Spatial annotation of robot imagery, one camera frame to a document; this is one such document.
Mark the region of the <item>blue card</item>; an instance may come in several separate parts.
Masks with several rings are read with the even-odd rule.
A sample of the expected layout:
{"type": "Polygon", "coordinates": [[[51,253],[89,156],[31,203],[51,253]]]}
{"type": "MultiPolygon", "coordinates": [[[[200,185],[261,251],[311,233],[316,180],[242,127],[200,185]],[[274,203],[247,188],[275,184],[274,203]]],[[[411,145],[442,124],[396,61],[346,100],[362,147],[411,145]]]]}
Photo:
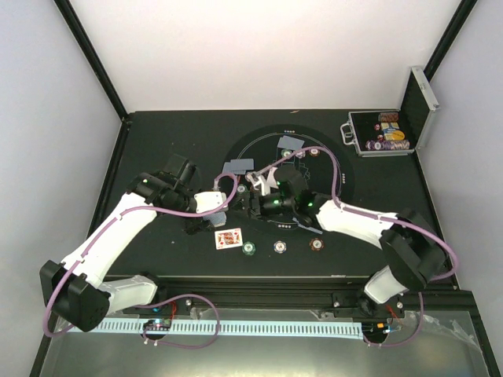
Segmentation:
{"type": "Polygon", "coordinates": [[[305,141],[302,139],[284,135],[280,137],[277,148],[295,151],[303,148],[304,143],[305,141]]]}
{"type": "Polygon", "coordinates": [[[225,162],[223,164],[222,172],[223,173],[228,172],[228,173],[232,173],[232,174],[235,174],[235,175],[243,175],[243,174],[246,173],[246,171],[231,171],[230,170],[230,162],[225,162]]]}
{"type": "Polygon", "coordinates": [[[305,230],[307,230],[309,232],[313,232],[313,233],[316,233],[316,234],[319,234],[319,235],[323,234],[322,230],[317,229],[317,228],[315,228],[313,226],[304,225],[297,218],[292,218],[292,220],[296,223],[296,225],[297,225],[298,228],[305,229],[305,230]]]}
{"type": "Polygon", "coordinates": [[[232,159],[230,161],[231,171],[247,171],[255,169],[254,159],[232,159]]]}

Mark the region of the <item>king of hearts card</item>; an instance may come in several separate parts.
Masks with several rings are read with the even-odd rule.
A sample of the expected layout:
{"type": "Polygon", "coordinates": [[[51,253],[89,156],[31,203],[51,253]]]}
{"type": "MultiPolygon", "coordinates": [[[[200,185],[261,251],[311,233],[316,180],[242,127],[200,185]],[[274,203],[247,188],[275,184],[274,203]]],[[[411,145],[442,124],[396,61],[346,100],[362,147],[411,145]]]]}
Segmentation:
{"type": "Polygon", "coordinates": [[[215,247],[224,250],[233,247],[241,247],[243,237],[240,228],[220,230],[215,232],[215,247]]]}

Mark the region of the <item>blue poker chip stack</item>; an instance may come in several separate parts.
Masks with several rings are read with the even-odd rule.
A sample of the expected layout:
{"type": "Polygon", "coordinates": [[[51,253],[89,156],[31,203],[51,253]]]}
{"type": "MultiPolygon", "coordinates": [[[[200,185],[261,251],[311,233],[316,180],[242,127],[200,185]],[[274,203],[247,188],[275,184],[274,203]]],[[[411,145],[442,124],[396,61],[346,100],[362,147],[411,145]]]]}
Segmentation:
{"type": "Polygon", "coordinates": [[[278,254],[283,254],[287,250],[285,242],[278,240],[274,243],[274,251],[278,254]]]}

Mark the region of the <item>red poker chip stack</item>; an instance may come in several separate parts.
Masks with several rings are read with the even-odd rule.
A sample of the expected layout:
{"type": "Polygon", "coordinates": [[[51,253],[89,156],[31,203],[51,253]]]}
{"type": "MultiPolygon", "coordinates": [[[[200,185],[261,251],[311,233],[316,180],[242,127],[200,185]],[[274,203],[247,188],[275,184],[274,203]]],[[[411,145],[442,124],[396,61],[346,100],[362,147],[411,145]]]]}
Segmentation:
{"type": "Polygon", "coordinates": [[[324,247],[324,242],[318,238],[314,238],[310,241],[310,249],[312,251],[321,251],[324,247]]]}

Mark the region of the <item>green poker chip stack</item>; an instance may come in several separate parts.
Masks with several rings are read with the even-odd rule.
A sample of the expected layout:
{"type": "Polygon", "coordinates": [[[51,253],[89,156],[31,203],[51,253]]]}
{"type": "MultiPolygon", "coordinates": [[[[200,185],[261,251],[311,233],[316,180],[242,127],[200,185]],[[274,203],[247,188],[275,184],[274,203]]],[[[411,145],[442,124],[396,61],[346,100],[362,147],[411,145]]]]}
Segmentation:
{"type": "Polygon", "coordinates": [[[247,256],[252,256],[256,252],[256,247],[253,242],[244,242],[242,245],[242,252],[247,256]]]}

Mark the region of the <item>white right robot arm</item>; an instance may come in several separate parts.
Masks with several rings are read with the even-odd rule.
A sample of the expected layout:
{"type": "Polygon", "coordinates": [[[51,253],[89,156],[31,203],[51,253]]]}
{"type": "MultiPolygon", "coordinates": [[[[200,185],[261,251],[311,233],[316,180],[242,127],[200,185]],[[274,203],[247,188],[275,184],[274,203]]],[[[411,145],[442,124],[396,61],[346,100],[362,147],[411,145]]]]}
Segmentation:
{"type": "Polygon", "coordinates": [[[310,189],[289,164],[274,170],[273,178],[271,185],[260,174],[248,174],[251,189],[237,194],[234,207],[262,221],[289,216],[305,229],[345,234],[383,252],[386,265],[369,278],[357,297],[358,309],[367,317],[376,316],[396,295],[422,291],[446,260],[441,239],[413,210],[381,213],[345,204],[310,189]]]}

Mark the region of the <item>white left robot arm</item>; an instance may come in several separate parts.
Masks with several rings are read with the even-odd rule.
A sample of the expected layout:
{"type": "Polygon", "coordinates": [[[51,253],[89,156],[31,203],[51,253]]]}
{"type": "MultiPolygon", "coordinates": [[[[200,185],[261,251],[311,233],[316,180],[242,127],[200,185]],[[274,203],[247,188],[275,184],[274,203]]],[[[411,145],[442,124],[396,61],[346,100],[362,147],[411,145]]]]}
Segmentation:
{"type": "Polygon", "coordinates": [[[148,273],[124,280],[105,281],[109,269],[136,235],[160,214],[193,217],[196,200],[193,176],[163,169],[139,174],[121,195],[116,207],[88,239],[61,262],[47,261],[39,271],[46,306],[42,320],[45,335],[51,314],[70,327],[90,331],[109,314],[135,306],[161,313],[169,295],[148,273]]]}

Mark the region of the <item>round black poker mat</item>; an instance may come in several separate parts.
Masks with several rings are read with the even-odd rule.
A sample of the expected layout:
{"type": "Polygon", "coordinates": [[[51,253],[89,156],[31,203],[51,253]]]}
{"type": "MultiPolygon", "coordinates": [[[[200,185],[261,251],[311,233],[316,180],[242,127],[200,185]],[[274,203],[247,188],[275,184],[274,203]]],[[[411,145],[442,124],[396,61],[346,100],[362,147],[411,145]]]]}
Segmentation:
{"type": "Polygon", "coordinates": [[[317,216],[334,196],[354,195],[354,164],[341,143],[320,130],[276,124],[231,138],[222,170],[238,177],[227,228],[286,240],[298,232],[322,241],[317,216]]]}

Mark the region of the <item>black left motor block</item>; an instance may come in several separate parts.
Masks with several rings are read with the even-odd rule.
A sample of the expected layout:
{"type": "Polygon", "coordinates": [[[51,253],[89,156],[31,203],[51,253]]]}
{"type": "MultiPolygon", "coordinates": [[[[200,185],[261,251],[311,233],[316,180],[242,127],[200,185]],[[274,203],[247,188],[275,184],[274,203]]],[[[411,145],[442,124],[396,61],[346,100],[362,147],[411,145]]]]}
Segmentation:
{"type": "Polygon", "coordinates": [[[172,154],[163,167],[172,185],[189,186],[196,173],[196,165],[186,157],[172,154]]]}

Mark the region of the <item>purple chips row in case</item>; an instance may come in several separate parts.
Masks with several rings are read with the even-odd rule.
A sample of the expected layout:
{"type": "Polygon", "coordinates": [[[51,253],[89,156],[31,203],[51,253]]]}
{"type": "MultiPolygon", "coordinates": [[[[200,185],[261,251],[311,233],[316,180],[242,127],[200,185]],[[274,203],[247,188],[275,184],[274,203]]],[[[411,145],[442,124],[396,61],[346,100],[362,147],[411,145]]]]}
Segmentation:
{"type": "Polygon", "coordinates": [[[388,141],[388,140],[380,140],[380,141],[367,141],[365,143],[365,147],[368,151],[402,151],[409,150],[410,143],[407,140],[401,141],[388,141]]]}

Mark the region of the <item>aluminium poker case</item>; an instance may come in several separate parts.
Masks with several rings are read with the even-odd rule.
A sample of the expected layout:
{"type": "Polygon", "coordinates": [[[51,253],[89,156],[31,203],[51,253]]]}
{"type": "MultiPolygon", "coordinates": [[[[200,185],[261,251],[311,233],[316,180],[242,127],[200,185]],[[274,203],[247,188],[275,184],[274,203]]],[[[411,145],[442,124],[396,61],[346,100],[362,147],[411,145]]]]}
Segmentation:
{"type": "Polygon", "coordinates": [[[412,66],[401,106],[349,112],[340,126],[342,142],[361,157],[409,155],[427,144],[439,109],[424,70],[412,66]]]}

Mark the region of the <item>card boxes in case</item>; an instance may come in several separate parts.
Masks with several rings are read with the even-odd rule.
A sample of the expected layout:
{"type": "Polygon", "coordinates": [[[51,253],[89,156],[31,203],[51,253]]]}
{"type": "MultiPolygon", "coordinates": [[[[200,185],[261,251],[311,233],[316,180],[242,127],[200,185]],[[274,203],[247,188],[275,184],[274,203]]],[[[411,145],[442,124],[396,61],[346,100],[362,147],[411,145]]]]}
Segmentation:
{"type": "Polygon", "coordinates": [[[380,128],[386,141],[403,141],[406,139],[404,132],[400,130],[397,122],[381,123],[380,128]]]}

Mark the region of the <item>brown chips row in case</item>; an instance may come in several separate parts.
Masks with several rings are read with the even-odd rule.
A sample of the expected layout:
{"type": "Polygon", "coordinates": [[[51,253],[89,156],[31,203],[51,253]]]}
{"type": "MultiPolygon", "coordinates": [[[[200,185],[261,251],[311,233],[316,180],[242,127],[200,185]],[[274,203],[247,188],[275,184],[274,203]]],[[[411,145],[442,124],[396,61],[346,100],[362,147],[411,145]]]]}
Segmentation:
{"type": "Polygon", "coordinates": [[[382,123],[397,123],[399,120],[398,112],[381,112],[378,115],[378,121],[382,123]]]}

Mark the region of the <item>black aluminium rail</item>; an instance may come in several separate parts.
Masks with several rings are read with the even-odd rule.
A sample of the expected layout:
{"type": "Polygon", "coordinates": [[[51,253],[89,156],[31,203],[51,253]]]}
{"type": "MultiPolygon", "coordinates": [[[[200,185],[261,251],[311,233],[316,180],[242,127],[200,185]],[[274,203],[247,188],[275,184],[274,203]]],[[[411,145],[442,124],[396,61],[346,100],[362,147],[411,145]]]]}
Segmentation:
{"type": "Polygon", "coordinates": [[[159,278],[166,295],[197,294],[220,309],[314,309],[335,317],[384,319],[416,311],[416,292],[372,303],[363,295],[363,279],[314,277],[168,277],[159,278]]]}

